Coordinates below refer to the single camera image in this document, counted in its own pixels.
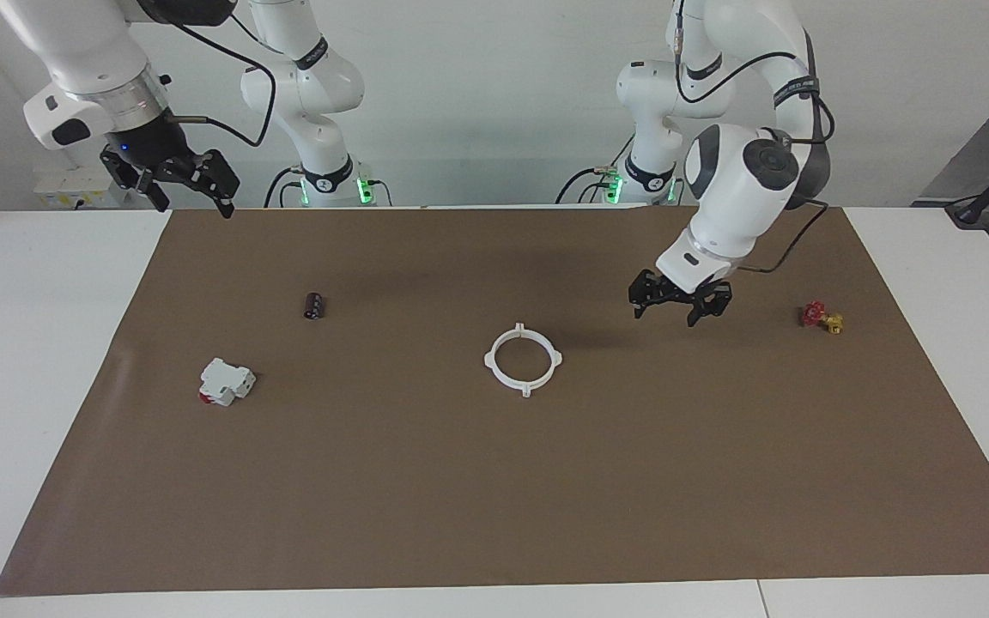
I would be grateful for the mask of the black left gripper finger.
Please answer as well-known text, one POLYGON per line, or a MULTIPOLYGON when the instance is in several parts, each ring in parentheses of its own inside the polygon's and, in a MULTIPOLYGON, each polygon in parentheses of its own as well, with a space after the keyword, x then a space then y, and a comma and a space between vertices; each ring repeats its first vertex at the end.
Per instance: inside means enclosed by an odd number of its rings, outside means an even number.
POLYGON ((719 317, 731 302, 731 285, 703 285, 689 297, 687 326, 695 327, 704 317, 719 317))
POLYGON ((628 286, 628 302, 635 319, 640 319, 649 306, 666 304, 672 295, 672 284, 654 270, 642 270, 628 286))

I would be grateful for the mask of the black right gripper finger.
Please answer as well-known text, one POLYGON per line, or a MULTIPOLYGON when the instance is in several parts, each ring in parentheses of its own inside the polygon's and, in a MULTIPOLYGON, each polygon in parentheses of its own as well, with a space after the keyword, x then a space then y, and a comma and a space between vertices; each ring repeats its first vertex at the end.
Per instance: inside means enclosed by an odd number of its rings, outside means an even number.
POLYGON ((209 149, 192 157, 190 188, 208 197, 225 220, 234 215, 234 199, 240 179, 219 149, 209 149))
POLYGON ((106 146, 100 153, 100 161, 115 184, 125 191, 134 191, 149 201, 157 212, 165 214, 170 200, 161 189, 160 184, 148 168, 137 171, 136 168, 118 155, 112 146, 106 146))

